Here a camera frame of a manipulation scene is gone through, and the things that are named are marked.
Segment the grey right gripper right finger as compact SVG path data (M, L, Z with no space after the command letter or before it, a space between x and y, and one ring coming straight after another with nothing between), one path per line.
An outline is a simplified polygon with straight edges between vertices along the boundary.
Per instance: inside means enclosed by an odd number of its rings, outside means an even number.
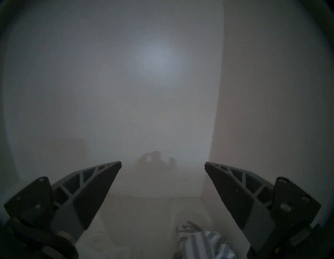
M250 244L248 252L289 252L308 235L321 204L288 178L275 184L212 162L205 171Z

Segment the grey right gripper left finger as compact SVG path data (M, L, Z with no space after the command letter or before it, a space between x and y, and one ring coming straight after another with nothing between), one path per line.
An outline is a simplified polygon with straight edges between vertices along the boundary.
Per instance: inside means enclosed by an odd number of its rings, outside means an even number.
M121 167L120 161L93 166L54 184L39 177L5 201L4 210L29 227L65 232L76 242L89 228Z

